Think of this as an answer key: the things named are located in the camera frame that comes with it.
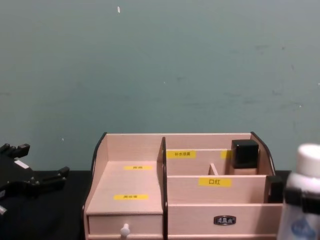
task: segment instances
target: black surface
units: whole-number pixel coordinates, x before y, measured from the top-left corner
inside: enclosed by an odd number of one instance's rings
[[[37,172],[39,176],[50,172]],[[286,180],[289,171],[277,171]],[[7,198],[0,223],[0,240],[80,240],[81,209],[91,182],[90,171],[70,171],[63,190],[37,199]]]

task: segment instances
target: plastic bottle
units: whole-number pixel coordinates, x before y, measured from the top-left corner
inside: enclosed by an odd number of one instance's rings
[[[289,175],[277,240],[318,240],[320,229],[320,145],[298,148]]]

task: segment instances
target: black square bottle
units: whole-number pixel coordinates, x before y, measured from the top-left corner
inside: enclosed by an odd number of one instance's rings
[[[259,145],[251,139],[232,140],[230,175],[256,175]]]

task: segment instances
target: white bottle cap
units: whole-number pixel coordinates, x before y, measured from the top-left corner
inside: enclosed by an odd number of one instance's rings
[[[299,146],[296,172],[305,176],[320,178],[320,145],[308,143]]]

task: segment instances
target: wooden panel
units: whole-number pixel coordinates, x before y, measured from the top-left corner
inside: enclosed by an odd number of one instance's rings
[[[276,234],[168,235],[169,240],[276,240]]]
[[[156,160],[162,137],[167,149],[230,149],[234,139],[250,139],[250,133],[108,134],[110,161]]]
[[[276,234],[282,204],[169,205],[168,234]],[[215,216],[236,217],[234,225],[213,223]]]
[[[166,148],[170,149],[230,149],[235,139],[250,139],[250,133],[194,133],[166,134]]]
[[[126,238],[121,238],[120,234],[110,235],[89,235],[89,240],[163,240],[160,234],[129,234]]]
[[[219,175],[226,172],[227,149],[196,150],[195,158],[167,158],[167,175],[207,175],[214,164]]]
[[[230,187],[201,186],[199,178],[213,176],[168,176],[168,204],[249,204],[263,203],[265,175],[219,175],[220,179],[231,179]]]
[[[210,164],[209,175],[215,175],[215,176],[219,175],[216,169],[216,166],[213,163]]]
[[[163,232],[161,215],[89,216],[90,234],[94,235],[118,235],[124,224],[129,224],[132,235]]]
[[[145,166],[149,169],[126,170]],[[87,209],[88,215],[162,214],[162,163],[156,161],[110,161]],[[147,195],[147,199],[114,199],[116,195]]]
[[[89,234],[89,223],[88,223],[88,218],[86,217],[87,210],[88,210],[90,202],[94,196],[94,193],[97,189],[99,181],[104,173],[107,162],[108,162],[107,137],[104,136],[104,138],[102,139],[100,146],[97,150],[97,153],[96,153],[96,160],[95,160],[95,164],[93,167],[93,173],[92,173],[93,179],[92,179],[92,183],[91,183],[91,189],[90,189],[88,197],[85,201],[84,209],[83,209],[83,212],[84,212],[84,223],[83,224],[84,224],[84,232],[85,232],[86,239]]]
[[[251,135],[251,139],[256,141],[259,145],[259,160],[258,160],[258,169],[257,169],[258,174],[269,175],[269,176],[275,175],[272,163],[268,156],[268,150],[265,148],[262,141],[255,135]]]
[[[156,161],[162,134],[108,134],[109,161]]]

